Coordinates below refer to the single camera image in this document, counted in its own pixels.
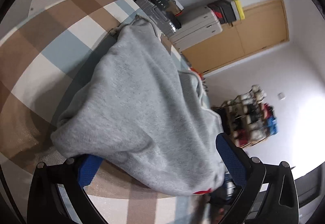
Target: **blue gripper pad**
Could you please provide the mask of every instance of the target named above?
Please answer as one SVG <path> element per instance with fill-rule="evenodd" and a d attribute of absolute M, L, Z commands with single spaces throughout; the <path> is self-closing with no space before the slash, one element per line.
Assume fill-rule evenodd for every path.
<path fill-rule="evenodd" d="M 216 148 L 235 184 L 244 188 L 246 186 L 246 169 L 225 141 L 222 134 L 217 136 Z"/>
<path fill-rule="evenodd" d="M 77 180 L 81 187 L 90 185 L 102 161 L 103 158 L 99 156 L 91 154 L 87 155 L 87 157 L 84 159 L 84 161 L 78 168 Z"/>

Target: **gray fabric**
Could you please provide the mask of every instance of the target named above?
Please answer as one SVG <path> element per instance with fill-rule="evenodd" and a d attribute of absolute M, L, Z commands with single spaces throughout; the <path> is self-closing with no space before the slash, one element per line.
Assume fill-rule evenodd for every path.
<path fill-rule="evenodd" d="M 190 195 L 223 183 L 220 117 L 202 108 L 202 82 L 178 73 L 152 25 L 127 25 L 51 139 L 65 157 L 101 156 L 148 187 Z"/>

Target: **screw head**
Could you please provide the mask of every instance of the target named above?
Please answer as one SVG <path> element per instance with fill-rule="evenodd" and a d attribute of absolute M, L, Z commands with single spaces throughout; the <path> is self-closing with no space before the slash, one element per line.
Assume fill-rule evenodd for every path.
<path fill-rule="evenodd" d="M 252 162 L 254 162 L 254 163 L 259 163 L 259 162 L 261 162 L 261 160 L 260 160 L 259 158 L 257 158 L 257 157 L 252 157 L 251 160 L 252 160 Z"/>
<path fill-rule="evenodd" d="M 43 163 L 43 162 L 39 162 L 39 163 L 37 164 L 37 168 L 38 168 L 38 169 L 41 169 L 41 168 L 44 167 L 44 165 L 45 165 L 45 163 Z"/>
<path fill-rule="evenodd" d="M 281 164 L 282 164 L 283 167 L 289 167 L 289 164 L 287 162 L 283 161 Z"/>
<path fill-rule="evenodd" d="M 73 158 L 68 158 L 66 161 L 65 161 L 66 164 L 73 164 L 74 163 L 74 159 Z"/>

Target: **checkered bedsheet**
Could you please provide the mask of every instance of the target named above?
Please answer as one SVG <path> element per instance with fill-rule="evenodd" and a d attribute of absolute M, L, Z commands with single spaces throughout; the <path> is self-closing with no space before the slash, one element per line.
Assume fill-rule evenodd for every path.
<path fill-rule="evenodd" d="M 137 13 L 144 14 L 132 0 L 64 0 L 29 17 L 0 41 L 0 154 L 5 157 L 0 161 L 8 159 L 30 174 L 40 161 L 64 161 L 49 139 L 58 116 L 116 42 L 108 32 Z M 176 67 L 187 69 L 165 36 L 161 42 Z M 187 223 L 196 200 L 156 193 L 108 162 L 86 191 L 115 199 L 105 201 L 111 203 L 106 212 L 111 223 Z"/>

